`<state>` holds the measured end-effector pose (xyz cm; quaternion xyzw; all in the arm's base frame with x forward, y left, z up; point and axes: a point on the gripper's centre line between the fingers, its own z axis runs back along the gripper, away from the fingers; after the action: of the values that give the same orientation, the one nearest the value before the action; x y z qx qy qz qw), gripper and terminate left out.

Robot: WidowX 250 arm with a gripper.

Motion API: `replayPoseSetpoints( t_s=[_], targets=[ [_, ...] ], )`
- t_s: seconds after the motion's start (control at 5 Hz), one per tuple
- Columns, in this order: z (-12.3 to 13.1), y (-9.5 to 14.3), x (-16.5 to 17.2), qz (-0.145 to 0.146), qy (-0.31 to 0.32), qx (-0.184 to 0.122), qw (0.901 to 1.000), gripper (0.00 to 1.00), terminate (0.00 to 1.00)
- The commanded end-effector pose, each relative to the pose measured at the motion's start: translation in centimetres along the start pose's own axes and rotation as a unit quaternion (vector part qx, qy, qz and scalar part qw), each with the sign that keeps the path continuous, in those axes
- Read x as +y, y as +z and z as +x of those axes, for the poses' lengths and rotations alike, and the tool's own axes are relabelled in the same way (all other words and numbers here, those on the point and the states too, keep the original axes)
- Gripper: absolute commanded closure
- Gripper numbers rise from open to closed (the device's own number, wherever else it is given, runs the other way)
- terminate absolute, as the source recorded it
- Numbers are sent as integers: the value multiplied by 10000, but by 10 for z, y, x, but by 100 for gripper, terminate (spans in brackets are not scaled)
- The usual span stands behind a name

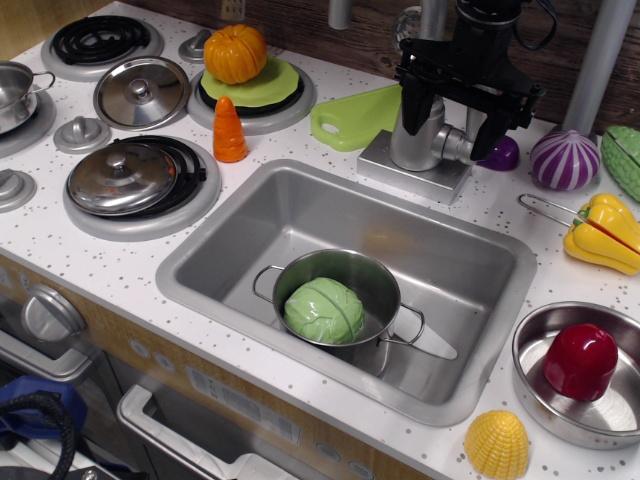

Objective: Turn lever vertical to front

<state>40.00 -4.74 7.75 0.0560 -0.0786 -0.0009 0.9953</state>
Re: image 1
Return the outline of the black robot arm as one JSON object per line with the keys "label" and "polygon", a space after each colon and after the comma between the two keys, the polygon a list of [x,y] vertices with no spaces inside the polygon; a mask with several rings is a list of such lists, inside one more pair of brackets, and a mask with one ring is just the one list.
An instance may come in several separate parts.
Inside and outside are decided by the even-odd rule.
{"label": "black robot arm", "polygon": [[474,138],[442,126],[434,154],[442,159],[475,163],[493,153],[507,131],[531,123],[544,87],[516,68],[508,55],[517,35],[519,1],[458,1],[450,40],[407,38],[396,78],[402,87],[401,125],[419,134],[446,98],[485,115]]}

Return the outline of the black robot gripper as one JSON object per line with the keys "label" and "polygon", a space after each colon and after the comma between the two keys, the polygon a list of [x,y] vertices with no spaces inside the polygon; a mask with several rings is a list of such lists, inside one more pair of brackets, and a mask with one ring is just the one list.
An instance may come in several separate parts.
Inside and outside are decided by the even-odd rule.
{"label": "black robot gripper", "polygon": [[417,135],[429,119],[437,96],[485,115],[476,129],[472,161],[484,160],[509,129],[529,126],[545,90],[509,59],[521,12],[458,8],[451,39],[401,42],[396,78],[402,86],[402,125],[409,135]]}

